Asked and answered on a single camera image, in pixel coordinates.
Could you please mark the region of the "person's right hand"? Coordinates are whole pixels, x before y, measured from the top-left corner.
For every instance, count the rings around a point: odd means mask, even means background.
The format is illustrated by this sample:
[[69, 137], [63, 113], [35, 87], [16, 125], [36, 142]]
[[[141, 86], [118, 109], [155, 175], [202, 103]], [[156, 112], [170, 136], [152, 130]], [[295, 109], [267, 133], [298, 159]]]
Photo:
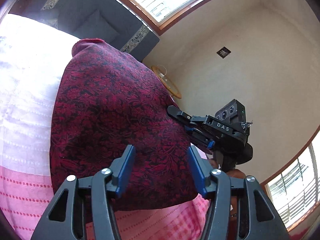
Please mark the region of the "person's right hand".
[[[211, 164], [211, 166], [213, 168], [219, 168], [217, 162], [214, 159], [208, 159], [209, 163]], [[244, 179], [246, 178], [246, 175], [244, 174], [244, 172], [240, 171], [239, 169], [233, 169], [230, 170], [226, 173], [229, 177], [233, 177], [233, 178], [239, 178], [239, 179]], [[238, 212], [238, 200], [236, 196], [232, 196], [231, 197], [231, 206], [232, 209], [230, 211], [230, 216], [229, 216], [229, 220], [231, 222], [236, 221], [236, 215]]]

